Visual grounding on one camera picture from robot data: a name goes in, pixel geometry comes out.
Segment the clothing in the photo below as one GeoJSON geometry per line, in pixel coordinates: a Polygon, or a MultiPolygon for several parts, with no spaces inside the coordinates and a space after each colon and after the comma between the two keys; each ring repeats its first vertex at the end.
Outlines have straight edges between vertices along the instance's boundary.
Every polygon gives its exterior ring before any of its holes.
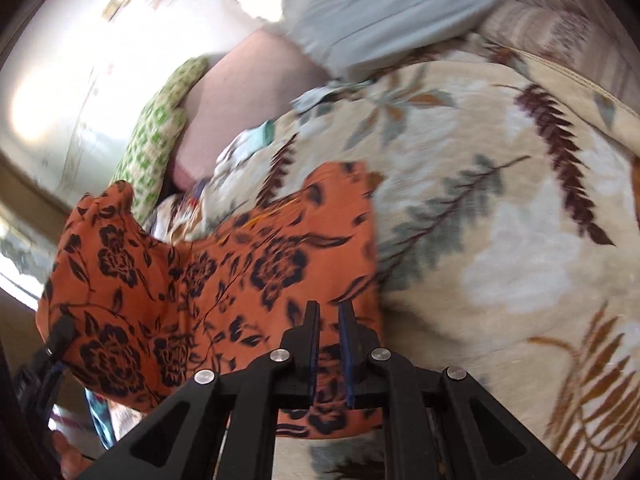
{"type": "Polygon", "coordinates": [[[85,196],[65,227],[40,300],[44,337],[64,314],[79,336],[65,353],[91,390],[147,412],[196,371],[229,373],[277,348],[321,305],[316,403],[282,413],[278,434],[348,436],[380,423],[348,412],[337,303],[353,301],[380,332],[373,283],[370,189],[363,164],[323,164],[300,192],[223,222],[195,243],[169,246],[133,219],[131,186],[85,196]]]}

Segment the human hand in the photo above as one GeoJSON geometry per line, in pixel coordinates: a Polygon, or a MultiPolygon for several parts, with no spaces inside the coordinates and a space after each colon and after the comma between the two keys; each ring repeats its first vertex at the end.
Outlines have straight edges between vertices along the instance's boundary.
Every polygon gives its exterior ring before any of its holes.
{"type": "Polygon", "coordinates": [[[83,457],[77,447],[69,444],[69,441],[59,431],[51,435],[53,448],[60,455],[60,472],[65,480],[74,480],[87,469],[92,461],[83,457]]]}

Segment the finger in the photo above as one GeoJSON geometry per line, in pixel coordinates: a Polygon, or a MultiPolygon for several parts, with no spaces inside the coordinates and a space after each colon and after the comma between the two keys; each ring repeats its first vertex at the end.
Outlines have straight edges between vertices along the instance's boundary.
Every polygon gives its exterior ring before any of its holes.
{"type": "Polygon", "coordinates": [[[69,449],[69,441],[59,431],[53,431],[51,433],[51,443],[53,444],[53,449],[55,449],[58,454],[62,455],[69,449]]]}
{"type": "Polygon", "coordinates": [[[60,460],[60,472],[65,480],[73,480],[83,470],[82,455],[75,448],[70,446],[60,460]]]}

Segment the white leaf print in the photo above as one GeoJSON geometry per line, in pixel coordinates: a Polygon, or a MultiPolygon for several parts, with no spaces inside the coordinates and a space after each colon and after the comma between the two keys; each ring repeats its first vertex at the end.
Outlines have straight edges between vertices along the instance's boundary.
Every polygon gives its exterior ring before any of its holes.
{"type": "Polygon", "coordinates": [[[636,218],[634,190],[631,183],[631,154],[624,148],[607,142],[607,137],[591,130],[593,150],[585,150],[580,159],[595,174],[591,183],[604,196],[620,195],[625,211],[636,218]]]}
{"type": "Polygon", "coordinates": [[[567,266],[580,254],[577,235],[561,230],[558,184],[549,177],[527,206],[501,202],[492,244],[464,270],[466,295],[478,306],[524,314],[553,307],[572,290],[567,266]]]}

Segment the white wall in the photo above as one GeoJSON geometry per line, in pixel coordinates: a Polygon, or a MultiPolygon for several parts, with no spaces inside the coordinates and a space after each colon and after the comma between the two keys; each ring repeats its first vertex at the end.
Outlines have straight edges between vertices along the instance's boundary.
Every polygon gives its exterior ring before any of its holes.
{"type": "Polygon", "coordinates": [[[47,0],[0,72],[0,149],[69,205],[107,186],[140,110],[177,66],[257,28],[228,0],[158,10],[132,0],[106,22],[108,1],[47,0]]]}

